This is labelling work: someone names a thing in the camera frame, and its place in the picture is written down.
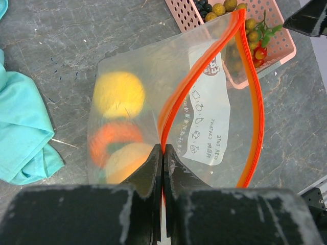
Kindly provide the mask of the brown longan bunch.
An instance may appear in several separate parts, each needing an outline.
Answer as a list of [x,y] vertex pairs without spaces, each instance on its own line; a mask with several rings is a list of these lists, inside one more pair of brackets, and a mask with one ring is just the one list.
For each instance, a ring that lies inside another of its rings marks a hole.
[[218,17],[201,26],[209,33],[210,37],[215,38],[216,41],[214,41],[206,52],[198,59],[195,65],[198,67],[196,74],[204,71],[214,57],[234,38],[240,59],[242,60],[243,69],[245,70],[248,79],[258,79],[247,42],[245,22],[246,10],[241,9]]

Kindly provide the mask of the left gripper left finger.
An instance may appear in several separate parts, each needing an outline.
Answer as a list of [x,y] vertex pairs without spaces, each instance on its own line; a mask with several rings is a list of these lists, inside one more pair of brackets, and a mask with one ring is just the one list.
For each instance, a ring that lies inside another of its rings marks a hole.
[[161,240],[162,151],[118,185],[31,186],[1,221],[1,244],[156,244]]

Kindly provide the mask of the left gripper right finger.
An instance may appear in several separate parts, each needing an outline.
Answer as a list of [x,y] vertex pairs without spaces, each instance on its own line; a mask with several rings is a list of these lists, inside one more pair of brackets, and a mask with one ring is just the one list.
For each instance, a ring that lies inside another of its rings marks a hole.
[[178,158],[163,157],[172,244],[324,244],[324,211],[278,188],[213,188]]

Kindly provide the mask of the yellow orange peach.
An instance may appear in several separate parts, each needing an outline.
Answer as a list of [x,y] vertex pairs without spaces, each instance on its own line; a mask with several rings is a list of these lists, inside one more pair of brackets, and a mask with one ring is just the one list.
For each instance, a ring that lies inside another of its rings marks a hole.
[[135,142],[117,150],[105,165],[106,182],[108,184],[123,182],[146,162],[152,149],[151,145]]

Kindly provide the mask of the clear zip top bag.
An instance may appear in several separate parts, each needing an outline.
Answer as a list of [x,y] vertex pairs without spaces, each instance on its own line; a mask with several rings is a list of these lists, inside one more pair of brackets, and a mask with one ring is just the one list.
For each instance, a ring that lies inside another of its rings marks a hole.
[[259,79],[249,80],[233,38],[196,74],[196,63],[216,41],[200,25],[168,39],[103,59],[96,81],[126,71],[142,82],[146,97],[134,118],[104,117],[91,103],[88,120],[88,178],[107,183],[105,163],[96,166],[89,141],[113,121],[136,125],[143,141],[178,158],[209,186],[248,187],[258,164],[264,135],[264,105]]

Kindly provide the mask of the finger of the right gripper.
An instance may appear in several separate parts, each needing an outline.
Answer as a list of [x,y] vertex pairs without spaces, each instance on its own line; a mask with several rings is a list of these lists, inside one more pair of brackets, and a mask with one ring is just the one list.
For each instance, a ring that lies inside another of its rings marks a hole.
[[310,0],[283,23],[283,28],[309,37],[326,36],[326,0]]

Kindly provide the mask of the dark grape bunch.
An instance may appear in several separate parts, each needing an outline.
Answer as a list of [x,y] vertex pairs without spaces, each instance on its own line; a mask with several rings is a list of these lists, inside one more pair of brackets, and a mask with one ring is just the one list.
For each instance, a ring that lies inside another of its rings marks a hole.
[[212,5],[208,3],[208,0],[193,0],[200,17],[205,19],[209,12],[212,11]]

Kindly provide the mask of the yellow lemon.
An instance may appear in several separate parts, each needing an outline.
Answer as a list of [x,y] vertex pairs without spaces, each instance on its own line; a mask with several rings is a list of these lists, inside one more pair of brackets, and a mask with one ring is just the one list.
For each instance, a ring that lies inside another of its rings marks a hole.
[[93,104],[106,118],[134,118],[142,111],[145,97],[144,86],[136,75],[116,71],[97,78]]

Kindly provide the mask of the orange persimmon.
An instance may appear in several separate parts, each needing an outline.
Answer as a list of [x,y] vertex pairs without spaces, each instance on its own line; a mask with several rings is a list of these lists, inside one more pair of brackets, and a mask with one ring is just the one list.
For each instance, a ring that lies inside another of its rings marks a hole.
[[110,158],[107,147],[116,143],[142,142],[140,129],[129,121],[113,121],[105,124],[91,137],[89,152],[93,163],[103,168]]

